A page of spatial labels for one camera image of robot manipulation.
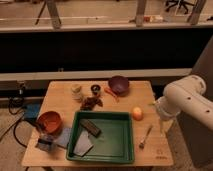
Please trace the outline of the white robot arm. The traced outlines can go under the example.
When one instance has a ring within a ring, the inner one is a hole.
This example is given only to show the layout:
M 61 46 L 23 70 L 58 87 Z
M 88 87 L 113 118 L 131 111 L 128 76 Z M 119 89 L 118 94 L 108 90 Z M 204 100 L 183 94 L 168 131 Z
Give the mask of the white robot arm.
M 205 81 L 198 75 L 189 75 L 167 84 L 154 106 L 163 121 L 184 112 L 213 130 L 213 102 L 203 96 L 205 92 Z

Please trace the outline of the grey robot base column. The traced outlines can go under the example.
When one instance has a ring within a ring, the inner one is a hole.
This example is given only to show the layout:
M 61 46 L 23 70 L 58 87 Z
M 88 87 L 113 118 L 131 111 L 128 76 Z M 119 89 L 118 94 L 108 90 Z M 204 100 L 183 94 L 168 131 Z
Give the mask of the grey robot base column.
M 207 89 L 204 96 L 213 101 L 213 35 L 191 73 L 205 80 Z M 194 167 L 213 171 L 213 130 L 185 113 L 178 117 L 178 123 Z

